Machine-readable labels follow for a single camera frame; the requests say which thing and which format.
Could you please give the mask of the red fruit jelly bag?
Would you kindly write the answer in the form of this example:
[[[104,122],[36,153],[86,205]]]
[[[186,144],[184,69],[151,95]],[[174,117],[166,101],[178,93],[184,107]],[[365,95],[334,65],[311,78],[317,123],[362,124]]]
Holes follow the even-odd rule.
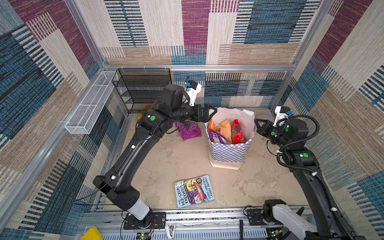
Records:
[[[232,136],[232,144],[237,145],[237,144],[244,143],[244,133],[239,120],[233,121],[231,136]]]

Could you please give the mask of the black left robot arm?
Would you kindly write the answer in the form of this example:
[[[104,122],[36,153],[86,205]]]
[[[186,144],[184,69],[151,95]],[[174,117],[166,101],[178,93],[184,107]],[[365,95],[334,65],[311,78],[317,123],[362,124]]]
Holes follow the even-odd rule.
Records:
[[[217,113],[208,104],[192,102],[192,93],[181,86],[167,85],[160,100],[153,103],[138,120],[133,138],[116,163],[104,175],[96,176],[93,184],[122,211],[134,216],[140,227],[154,225],[153,211],[140,198],[132,180],[150,150],[176,122],[207,123]]]

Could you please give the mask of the purple grape jelly bag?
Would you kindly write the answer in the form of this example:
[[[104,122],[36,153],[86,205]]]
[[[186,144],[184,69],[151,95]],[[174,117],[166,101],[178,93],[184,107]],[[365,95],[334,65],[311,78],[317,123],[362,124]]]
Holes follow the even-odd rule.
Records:
[[[185,121],[184,123],[176,122],[176,127],[178,128],[180,136],[184,141],[202,136],[201,129],[196,122],[193,122],[193,121]]]

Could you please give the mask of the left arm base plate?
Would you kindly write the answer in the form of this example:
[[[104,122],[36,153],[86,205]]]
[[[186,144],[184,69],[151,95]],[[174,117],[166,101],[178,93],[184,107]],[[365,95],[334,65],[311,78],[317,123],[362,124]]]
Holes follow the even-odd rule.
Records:
[[[142,220],[138,220],[134,215],[128,213],[123,224],[124,230],[151,230],[164,229],[166,225],[166,212],[150,211]]]

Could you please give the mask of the purple berry snack bag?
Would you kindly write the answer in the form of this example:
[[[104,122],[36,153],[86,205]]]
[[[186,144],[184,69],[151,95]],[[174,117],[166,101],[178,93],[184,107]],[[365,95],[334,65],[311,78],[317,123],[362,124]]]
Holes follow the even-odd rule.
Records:
[[[218,144],[223,144],[223,145],[228,144],[226,137],[215,132],[214,130],[209,129],[208,133],[209,133],[209,139],[212,143],[218,143]]]

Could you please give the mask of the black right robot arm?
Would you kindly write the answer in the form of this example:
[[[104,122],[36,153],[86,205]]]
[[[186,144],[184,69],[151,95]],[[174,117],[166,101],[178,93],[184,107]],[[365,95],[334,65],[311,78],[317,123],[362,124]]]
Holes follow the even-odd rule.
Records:
[[[343,216],[325,183],[316,156],[305,146],[319,133],[318,121],[308,115],[291,115],[277,123],[258,118],[254,122],[257,133],[279,147],[277,162],[289,169],[300,184],[315,223],[293,213],[282,200],[265,202],[265,220],[282,223],[300,240],[364,240],[365,236],[357,235]]]

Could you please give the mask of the blue checkered paper bag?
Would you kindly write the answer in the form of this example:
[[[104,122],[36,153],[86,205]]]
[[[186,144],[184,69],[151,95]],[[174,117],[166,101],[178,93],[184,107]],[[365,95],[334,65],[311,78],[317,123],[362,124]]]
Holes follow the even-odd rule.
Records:
[[[232,143],[227,145],[212,143],[208,134],[209,122],[205,123],[208,138],[209,161],[214,168],[229,170],[240,169],[255,136],[255,118],[270,120],[271,112],[269,110],[261,110],[261,112],[257,114],[255,110],[218,108],[218,112],[212,117],[216,127],[226,119],[230,120],[231,127],[234,120],[239,120],[241,123],[244,133],[244,143],[237,145]]]

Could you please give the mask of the orange potato chip bag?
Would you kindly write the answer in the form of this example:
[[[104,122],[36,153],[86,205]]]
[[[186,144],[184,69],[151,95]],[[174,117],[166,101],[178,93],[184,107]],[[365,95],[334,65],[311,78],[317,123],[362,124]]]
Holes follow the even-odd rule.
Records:
[[[232,143],[232,127],[229,119],[221,122],[217,127],[217,133],[226,138],[228,144]]]

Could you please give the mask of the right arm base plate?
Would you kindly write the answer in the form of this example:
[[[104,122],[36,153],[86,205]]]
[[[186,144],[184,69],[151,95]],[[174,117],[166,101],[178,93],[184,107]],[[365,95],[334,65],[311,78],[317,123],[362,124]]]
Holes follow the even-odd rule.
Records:
[[[257,208],[246,208],[243,213],[248,219],[250,226],[283,226],[279,221],[268,222],[263,217],[263,210]]]

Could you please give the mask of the yellow snack pack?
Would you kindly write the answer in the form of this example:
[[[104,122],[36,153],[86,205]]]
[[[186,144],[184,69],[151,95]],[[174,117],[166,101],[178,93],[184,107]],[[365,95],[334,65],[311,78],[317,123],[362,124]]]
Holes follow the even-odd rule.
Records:
[[[151,106],[151,105],[146,105],[144,107],[143,110],[140,110],[140,114],[138,116],[138,120],[142,119],[142,118],[147,118],[147,119],[151,119],[154,112],[157,111],[159,109],[159,106]]]

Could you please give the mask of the orange corn chip bag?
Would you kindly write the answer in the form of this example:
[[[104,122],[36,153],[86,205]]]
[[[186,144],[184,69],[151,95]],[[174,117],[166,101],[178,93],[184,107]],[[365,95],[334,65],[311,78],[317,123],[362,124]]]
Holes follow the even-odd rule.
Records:
[[[217,128],[216,128],[216,125],[215,125],[215,123],[214,123],[214,120],[213,119],[210,119],[210,121],[209,121],[209,125],[208,125],[208,134],[210,133],[210,132],[216,132],[217,131]]]

